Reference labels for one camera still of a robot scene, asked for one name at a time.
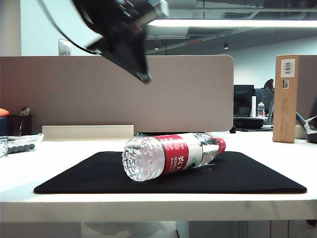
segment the red bottle label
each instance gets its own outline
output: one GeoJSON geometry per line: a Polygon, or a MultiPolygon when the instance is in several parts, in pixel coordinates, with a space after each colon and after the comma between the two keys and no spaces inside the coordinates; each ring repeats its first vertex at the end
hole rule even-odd
{"type": "Polygon", "coordinates": [[[165,152],[165,166],[163,175],[183,170],[188,161],[188,145],[179,135],[155,136],[165,152]]]}

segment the black mouse pad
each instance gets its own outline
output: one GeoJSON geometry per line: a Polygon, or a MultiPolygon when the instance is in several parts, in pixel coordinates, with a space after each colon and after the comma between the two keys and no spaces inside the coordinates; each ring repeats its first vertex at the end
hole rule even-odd
{"type": "Polygon", "coordinates": [[[35,193],[303,193],[306,188],[238,152],[200,168],[145,182],[123,170],[121,152],[99,152],[46,181],[35,193]]]}

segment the red bottle cap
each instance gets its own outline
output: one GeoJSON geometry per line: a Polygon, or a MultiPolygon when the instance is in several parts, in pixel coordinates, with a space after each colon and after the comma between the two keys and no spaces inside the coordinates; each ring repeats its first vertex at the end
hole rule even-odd
{"type": "Polygon", "coordinates": [[[215,140],[218,142],[218,145],[219,145],[218,153],[220,154],[226,149],[226,142],[224,142],[222,138],[215,138],[215,140]]]}

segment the orange object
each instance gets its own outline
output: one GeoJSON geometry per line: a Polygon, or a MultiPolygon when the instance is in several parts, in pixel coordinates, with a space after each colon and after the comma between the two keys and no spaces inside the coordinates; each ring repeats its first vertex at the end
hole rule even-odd
{"type": "Polygon", "coordinates": [[[10,112],[9,111],[7,111],[7,110],[5,110],[5,109],[0,109],[0,116],[1,117],[5,117],[5,116],[7,116],[7,115],[9,115],[10,114],[10,112]]]}

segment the white bottle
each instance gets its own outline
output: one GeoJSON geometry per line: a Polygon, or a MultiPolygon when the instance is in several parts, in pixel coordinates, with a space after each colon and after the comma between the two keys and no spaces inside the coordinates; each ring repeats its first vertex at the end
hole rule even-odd
{"type": "Polygon", "coordinates": [[[265,116],[265,107],[264,107],[264,103],[260,102],[258,104],[258,117],[263,118],[265,116]]]}

